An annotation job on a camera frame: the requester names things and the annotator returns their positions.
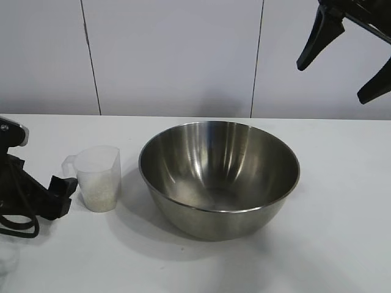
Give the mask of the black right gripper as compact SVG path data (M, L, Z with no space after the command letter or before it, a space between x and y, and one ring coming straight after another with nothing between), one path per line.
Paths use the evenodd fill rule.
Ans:
M298 70L304 71L325 47L344 33L344 18L390 43L390 0L318 2L311 33L296 61ZM358 91L361 104L390 92L390 72L391 59Z

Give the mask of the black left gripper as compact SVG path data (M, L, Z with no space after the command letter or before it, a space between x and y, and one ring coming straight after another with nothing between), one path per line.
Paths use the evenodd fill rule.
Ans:
M46 189L24 171L22 159L7 152L7 147L1 148L1 215L35 215L47 220L66 215L78 180L52 176Z

